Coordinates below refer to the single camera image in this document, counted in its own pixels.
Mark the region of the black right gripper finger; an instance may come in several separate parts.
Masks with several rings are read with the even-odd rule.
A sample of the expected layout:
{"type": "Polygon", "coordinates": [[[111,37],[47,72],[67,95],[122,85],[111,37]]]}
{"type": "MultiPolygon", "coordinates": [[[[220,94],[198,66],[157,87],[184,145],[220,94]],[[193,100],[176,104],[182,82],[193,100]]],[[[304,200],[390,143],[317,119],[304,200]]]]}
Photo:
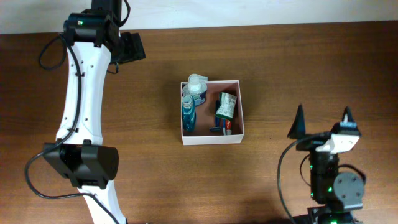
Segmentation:
{"type": "Polygon", "coordinates": [[[290,131],[287,134],[287,137],[290,139],[302,139],[305,136],[306,136],[306,130],[305,130],[304,110],[302,104],[300,104],[297,108],[294,122],[290,128],[290,131]]]}
{"type": "Polygon", "coordinates": [[[354,123],[355,122],[349,106],[345,107],[341,121],[344,123],[354,123]]]}

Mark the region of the blue white toothbrush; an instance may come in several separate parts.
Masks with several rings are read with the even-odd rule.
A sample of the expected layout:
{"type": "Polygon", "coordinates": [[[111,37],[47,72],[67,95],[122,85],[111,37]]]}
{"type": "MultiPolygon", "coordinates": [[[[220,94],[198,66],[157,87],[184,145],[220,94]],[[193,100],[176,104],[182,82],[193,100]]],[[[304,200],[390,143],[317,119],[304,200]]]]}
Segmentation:
{"type": "Polygon", "coordinates": [[[222,119],[222,128],[223,128],[223,135],[226,135],[226,120],[222,119]]]}

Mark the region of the green white tissue packet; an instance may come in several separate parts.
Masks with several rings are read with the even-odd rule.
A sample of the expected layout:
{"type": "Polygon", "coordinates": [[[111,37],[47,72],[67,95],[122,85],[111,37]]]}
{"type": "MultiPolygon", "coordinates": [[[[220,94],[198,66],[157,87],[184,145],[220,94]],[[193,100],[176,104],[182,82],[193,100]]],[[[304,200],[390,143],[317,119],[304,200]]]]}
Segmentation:
{"type": "Polygon", "coordinates": [[[220,106],[216,110],[216,117],[232,121],[237,99],[237,96],[221,92],[219,94],[220,106]]]}

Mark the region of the clear foam pump bottle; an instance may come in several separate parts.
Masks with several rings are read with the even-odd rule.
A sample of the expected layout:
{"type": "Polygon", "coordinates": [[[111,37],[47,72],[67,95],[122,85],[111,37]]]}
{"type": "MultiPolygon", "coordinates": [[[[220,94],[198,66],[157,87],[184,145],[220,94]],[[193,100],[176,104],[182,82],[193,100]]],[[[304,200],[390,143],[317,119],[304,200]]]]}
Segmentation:
{"type": "Polygon", "coordinates": [[[182,88],[182,95],[191,95],[195,106],[204,104],[206,101],[208,77],[198,74],[191,74],[188,83],[182,88]]]}

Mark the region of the blue disposable razor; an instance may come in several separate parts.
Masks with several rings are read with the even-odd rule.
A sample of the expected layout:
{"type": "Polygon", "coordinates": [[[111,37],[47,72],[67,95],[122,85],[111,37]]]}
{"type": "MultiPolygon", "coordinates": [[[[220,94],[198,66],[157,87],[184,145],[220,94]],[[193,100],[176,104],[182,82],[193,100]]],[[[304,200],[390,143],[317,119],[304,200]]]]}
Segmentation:
{"type": "MultiPolygon", "coordinates": [[[[215,113],[217,113],[219,107],[220,107],[220,101],[219,101],[219,100],[216,100],[215,113]]],[[[212,133],[222,131],[222,127],[220,126],[220,119],[219,119],[219,117],[215,116],[215,126],[214,126],[214,127],[211,127],[211,128],[210,128],[210,131],[211,131],[212,133]]]]}

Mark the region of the teal Listerine mouthwash bottle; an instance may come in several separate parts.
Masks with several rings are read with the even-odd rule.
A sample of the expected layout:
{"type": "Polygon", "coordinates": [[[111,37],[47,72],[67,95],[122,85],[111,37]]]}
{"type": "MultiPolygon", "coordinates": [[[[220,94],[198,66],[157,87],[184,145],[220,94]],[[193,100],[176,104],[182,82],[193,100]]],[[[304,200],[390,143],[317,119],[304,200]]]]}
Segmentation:
{"type": "Polygon", "coordinates": [[[196,124],[196,112],[195,101],[192,95],[184,95],[182,97],[182,121],[184,130],[188,132],[194,131],[196,124]]]}

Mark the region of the pink cardboard box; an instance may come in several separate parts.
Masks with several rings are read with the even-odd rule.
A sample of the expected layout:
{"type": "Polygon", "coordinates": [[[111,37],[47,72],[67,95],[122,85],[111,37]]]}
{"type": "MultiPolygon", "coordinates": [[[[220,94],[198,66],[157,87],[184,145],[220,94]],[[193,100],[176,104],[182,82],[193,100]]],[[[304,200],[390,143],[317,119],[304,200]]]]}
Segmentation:
{"type": "Polygon", "coordinates": [[[221,80],[207,82],[206,101],[196,108],[197,121],[192,132],[180,128],[183,145],[206,144],[239,144],[244,137],[244,115],[242,109],[241,89],[238,80],[221,80]],[[237,97],[234,108],[234,118],[231,122],[231,135],[220,132],[211,132],[215,126],[215,106],[218,94],[230,93],[237,97]]]}

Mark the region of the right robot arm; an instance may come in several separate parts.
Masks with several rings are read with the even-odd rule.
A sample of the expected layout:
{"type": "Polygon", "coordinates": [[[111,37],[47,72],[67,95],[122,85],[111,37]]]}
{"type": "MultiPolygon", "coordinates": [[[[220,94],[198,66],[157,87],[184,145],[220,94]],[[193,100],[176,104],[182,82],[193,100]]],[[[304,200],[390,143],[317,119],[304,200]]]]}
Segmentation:
{"type": "Polygon", "coordinates": [[[318,206],[306,215],[289,216],[291,223],[359,223],[354,210],[363,208],[366,176],[339,155],[352,150],[361,133],[349,107],[330,131],[307,134],[303,106],[299,105],[287,135],[298,151],[307,151],[310,162],[310,197],[318,206]]]}

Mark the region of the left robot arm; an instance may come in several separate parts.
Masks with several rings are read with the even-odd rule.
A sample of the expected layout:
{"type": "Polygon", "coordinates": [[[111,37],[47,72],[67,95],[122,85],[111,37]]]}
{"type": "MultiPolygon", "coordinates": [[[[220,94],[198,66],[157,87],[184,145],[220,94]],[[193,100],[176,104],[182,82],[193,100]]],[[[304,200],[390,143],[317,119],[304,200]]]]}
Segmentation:
{"type": "Polygon", "coordinates": [[[104,146],[101,130],[103,90],[108,67],[146,57],[138,33],[121,32],[127,1],[92,1],[72,13],[58,35],[68,61],[63,119],[54,143],[44,144],[44,159],[84,197],[94,223],[127,223],[114,180],[118,150],[104,146]]]}

